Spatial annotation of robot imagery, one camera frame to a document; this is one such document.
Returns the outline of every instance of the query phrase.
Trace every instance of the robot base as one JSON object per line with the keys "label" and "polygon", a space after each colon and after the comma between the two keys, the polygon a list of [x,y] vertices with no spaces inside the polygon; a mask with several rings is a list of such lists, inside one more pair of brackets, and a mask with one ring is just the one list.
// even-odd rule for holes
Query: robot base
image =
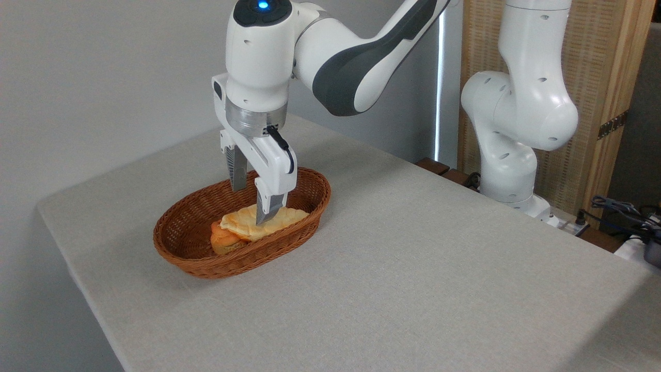
{"label": "robot base", "polygon": [[530,198],[524,201],[503,204],[516,210],[520,210],[528,216],[536,218],[541,222],[546,222],[553,227],[558,227],[560,223],[560,220],[551,214],[551,206],[549,202],[537,195],[533,194]]}

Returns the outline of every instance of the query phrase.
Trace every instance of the black cable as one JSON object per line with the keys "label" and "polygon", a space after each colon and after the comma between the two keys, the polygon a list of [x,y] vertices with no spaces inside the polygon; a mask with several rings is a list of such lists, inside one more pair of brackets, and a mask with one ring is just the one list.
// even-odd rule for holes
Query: black cable
{"label": "black cable", "polygon": [[637,235],[637,236],[640,236],[641,238],[645,238],[645,239],[647,239],[647,240],[654,240],[654,241],[656,241],[656,242],[658,242],[659,240],[661,240],[661,239],[657,238],[657,236],[656,236],[655,233],[649,234],[648,231],[647,231],[647,229],[646,229],[646,230],[643,230],[643,229],[633,229],[633,228],[627,228],[627,227],[624,227],[624,226],[620,226],[620,225],[614,224],[614,223],[612,223],[612,222],[606,221],[606,220],[604,220],[603,218],[597,217],[597,216],[595,216],[594,214],[592,214],[592,213],[586,211],[585,209],[580,209],[580,212],[581,212],[581,213],[584,213],[584,214],[587,214],[588,216],[594,218],[595,220],[601,222],[602,224],[605,224],[606,226],[612,227],[612,228],[614,228],[614,229],[616,229],[616,230],[620,230],[620,231],[626,232],[626,233],[628,233],[628,234],[630,234],[630,235]]}
{"label": "black cable", "polygon": [[278,129],[275,126],[269,125],[266,127],[266,132],[273,137],[273,139],[276,141],[278,146],[280,146],[281,149],[285,150],[287,152],[287,155],[290,157],[290,171],[287,174],[292,174],[293,173],[293,156],[292,152],[289,150],[289,144],[287,141],[285,141],[282,136],[280,136],[280,133],[278,132]]}
{"label": "black cable", "polygon": [[468,178],[466,178],[466,181],[463,182],[463,185],[466,187],[474,187],[474,188],[479,188],[480,187],[480,173],[473,172],[468,175]]}

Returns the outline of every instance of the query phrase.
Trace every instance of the bread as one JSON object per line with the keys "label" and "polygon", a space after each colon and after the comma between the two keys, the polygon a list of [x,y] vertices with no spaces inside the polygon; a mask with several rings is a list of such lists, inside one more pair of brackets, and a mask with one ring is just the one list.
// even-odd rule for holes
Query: bread
{"label": "bread", "polygon": [[239,209],[211,224],[211,246],[218,255],[228,254],[305,218],[309,213],[282,207],[269,221],[257,226],[257,205]]}
{"label": "bread", "polygon": [[257,226],[257,205],[253,204],[223,216],[220,227],[233,232],[241,239],[254,242],[302,220],[308,214],[300,209],[282,207],[271,220]]}

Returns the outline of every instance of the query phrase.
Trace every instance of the woven rattan panel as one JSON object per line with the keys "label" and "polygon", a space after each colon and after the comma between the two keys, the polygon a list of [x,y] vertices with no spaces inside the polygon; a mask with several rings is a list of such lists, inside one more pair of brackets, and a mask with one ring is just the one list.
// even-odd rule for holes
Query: woven rattan panel
{"label": "woven rattan panel", "polygon": [[[462,85],[474,73],[505,71],[498,52],[504,0],[467,0],[464,9]],[[622,17],[622,1],[574,0],[563,47],[563,73],[569,95],[578,107],[580,122],[569,143],[554,152],[536,151],[535,192],[554,207],[576,212],[588,179],[600,124],[608,77]],[[459,167],[479,171],[475,132],[462,111],[459,128]]]}

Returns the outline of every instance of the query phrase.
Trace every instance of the electrical cable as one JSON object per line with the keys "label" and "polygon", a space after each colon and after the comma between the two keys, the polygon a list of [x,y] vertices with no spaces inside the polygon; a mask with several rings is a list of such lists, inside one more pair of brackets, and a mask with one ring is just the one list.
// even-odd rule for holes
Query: electrical cable
{"label": "electrical cable", "polygon": [[647,239],[648,241],[649,240],[654,240],[655,242],[661,243],[661,239],[657,237],[656,233],[654,231],[650,231],[650,229],[648,229],[647,227],[645,229],[643,229],[643,228],[640,228],[640,229],[627,228],[627,227],[624,227],[624,226],[614,224],[610,221],[606,221],[603,218],[597,217],[594,214],[586,211],[585,209],[580,209],[579,212],[587,214],[588,216],[594,218],[595,220],[601,222],[602,224],[604,224],[608,227],[612,227],[616,230],[626,232],[630,235],[640,236],[641,238]]}

